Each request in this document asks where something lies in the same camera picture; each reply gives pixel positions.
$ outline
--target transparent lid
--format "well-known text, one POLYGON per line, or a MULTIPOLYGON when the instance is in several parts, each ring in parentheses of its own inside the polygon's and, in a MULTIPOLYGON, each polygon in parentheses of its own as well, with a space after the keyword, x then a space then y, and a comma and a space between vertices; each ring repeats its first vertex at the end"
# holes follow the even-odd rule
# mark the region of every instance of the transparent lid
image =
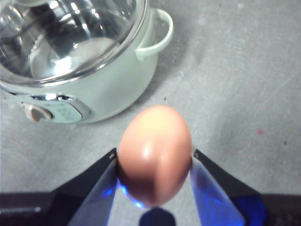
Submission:
POLYGON ((45 85, 100 69, 130 44, 146 0, 1 0, 1 80, 45 85))

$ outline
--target control panel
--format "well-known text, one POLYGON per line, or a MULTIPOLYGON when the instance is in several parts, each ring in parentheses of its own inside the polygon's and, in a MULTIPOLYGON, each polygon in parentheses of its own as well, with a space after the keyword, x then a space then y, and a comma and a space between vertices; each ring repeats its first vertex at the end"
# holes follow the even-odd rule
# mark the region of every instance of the control panel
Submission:
POLYGON ((48 120, 58 123, 74 123, 85 119, 91 111, 77 98, 49 93, 28 95, 9 92, 25 109, 26 117, 31 121, 48 120))

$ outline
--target gray surface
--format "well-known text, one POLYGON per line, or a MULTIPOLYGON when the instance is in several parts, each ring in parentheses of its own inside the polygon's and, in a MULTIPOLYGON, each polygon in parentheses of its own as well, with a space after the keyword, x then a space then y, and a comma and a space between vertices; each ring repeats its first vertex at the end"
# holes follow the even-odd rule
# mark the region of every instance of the gray surface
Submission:
MULTIPOLYGON (((154 79, 127 110, 88 125, 34 124, 1 104, 1 189, 51 190, 119 144, 131 119, 166 104, 187 120, 193 143, 265 193, 301 194, 301 1, 151 2, 174 19, 154 79)), ((197 226, 189 180, 164 208, 197 226)), ((141 213, 120 191, 110 226, 141 213)))

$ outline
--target egg shell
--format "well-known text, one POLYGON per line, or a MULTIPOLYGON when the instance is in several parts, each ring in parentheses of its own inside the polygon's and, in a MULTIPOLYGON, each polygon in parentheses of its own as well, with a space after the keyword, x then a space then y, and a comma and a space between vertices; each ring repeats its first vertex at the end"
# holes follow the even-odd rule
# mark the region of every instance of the egg shell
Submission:
POLYGON ((192 142, 184 118, 169 106, 139 113, 118 149, 118 175, 145 207, 160 206, 181 189, 191 166, 192 142))

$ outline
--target egg cooker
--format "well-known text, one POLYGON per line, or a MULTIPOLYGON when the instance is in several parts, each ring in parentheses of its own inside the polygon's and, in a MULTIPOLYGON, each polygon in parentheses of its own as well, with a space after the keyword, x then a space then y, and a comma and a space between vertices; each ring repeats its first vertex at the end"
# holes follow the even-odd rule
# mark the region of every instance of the egg cooker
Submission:
POLYGON ((32 121, 99 121, 144 92, 172 35, 147 0, 3 0, 0 84, 32 121))

